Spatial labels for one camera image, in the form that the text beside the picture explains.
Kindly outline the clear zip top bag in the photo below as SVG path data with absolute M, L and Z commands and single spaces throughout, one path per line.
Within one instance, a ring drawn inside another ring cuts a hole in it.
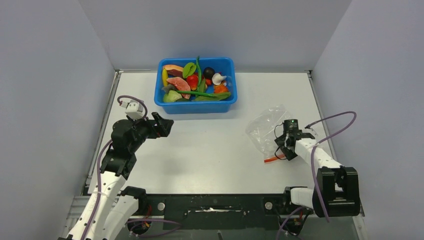
M 292 114 L 280 104 L 263 110 L 247 124 L 245 133 L 263 155 L 265 163 L 286 159 L 275 139 L 283 134 L 283 123 L 291 117 Z

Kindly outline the pink watermelon slice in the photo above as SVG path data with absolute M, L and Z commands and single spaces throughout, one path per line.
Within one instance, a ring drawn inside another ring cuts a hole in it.
M 168 84 L 174 85 L 177 88 L 177 91 L 191 91 L 188 83 L 180 77 L 172 77 L 167 79 Z M 183 98 L 177 101 L 189 101 L 190 94 L 181 94 Z

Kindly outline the long green bean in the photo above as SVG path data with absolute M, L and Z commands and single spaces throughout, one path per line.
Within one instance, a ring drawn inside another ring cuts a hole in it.
M 213 93 L 205 93 L 205 92 L 198 92 L 198 91 L 182 91 L 182 90 L 176 90 L 179 94 L 190 94 L 190 95 L 196 95 L 196 96 L 203 96 L 203 97 L 215 97 Z

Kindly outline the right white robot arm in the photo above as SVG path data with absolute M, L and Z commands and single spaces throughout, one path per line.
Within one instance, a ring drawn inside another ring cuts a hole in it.
M 311 209 L 320 218 L 357 216 L 361 211 L 359 175 L 355 168 L 333 159 L 310 132 L 299 128 L 298 120 L 282 122 L 283 133 L 274 141 L 284 159 L 304 160 L 311 168 L 313 187 L 287 186 L 281 199 L 289 214 L 300 207 Z

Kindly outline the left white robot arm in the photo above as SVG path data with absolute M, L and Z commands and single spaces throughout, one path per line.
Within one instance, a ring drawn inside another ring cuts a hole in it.
M 157 112 L 151 119 L 127 117 L 113 124 L 111 139 L 97 159 L 97 184 L 66 240 L 114 240 L 129 218 L 146 207 L 146 190 L 124 184 L 140 146 L 147 139 L 168 137 L 173 124 Z

